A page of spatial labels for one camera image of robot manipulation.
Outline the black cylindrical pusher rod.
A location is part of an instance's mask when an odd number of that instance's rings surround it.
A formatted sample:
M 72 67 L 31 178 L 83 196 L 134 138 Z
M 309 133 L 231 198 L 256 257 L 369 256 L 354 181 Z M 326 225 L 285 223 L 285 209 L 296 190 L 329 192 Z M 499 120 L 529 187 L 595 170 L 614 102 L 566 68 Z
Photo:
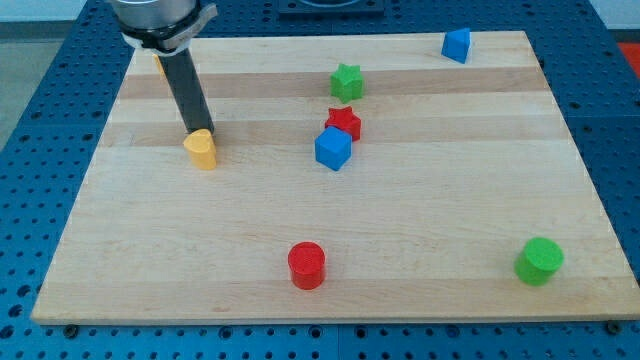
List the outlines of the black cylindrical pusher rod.
M 206 129 L 214 133 L 214 123 L 189 49 L 161 57 L 160 64 L 186 131 Z

